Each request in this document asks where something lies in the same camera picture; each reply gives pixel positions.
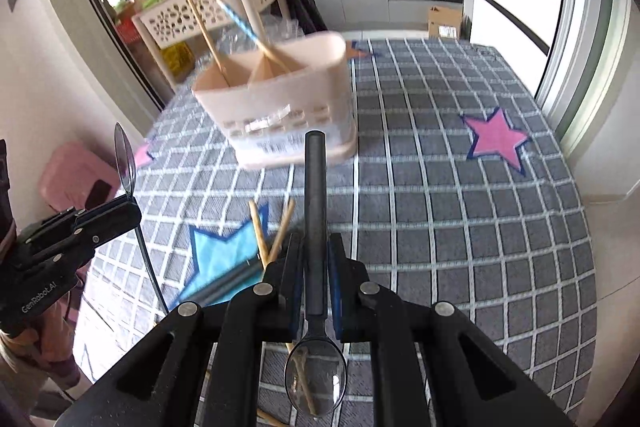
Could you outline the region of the person's left hand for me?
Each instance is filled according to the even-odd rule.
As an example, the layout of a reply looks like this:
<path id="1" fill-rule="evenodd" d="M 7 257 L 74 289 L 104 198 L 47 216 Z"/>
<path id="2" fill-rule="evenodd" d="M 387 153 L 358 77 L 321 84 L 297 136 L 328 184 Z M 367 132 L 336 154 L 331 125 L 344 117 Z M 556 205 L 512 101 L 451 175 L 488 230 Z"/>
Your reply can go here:
<path id="1" fill-rule="evenodd" d="M 28 365 L 40 369 L 63 390 L 80 382 L 80 369 L 73 356 L 74 328 L 66 321 L 66 298 L 53 303 L 23 332 L 1 332 L 2 346 Z"/>

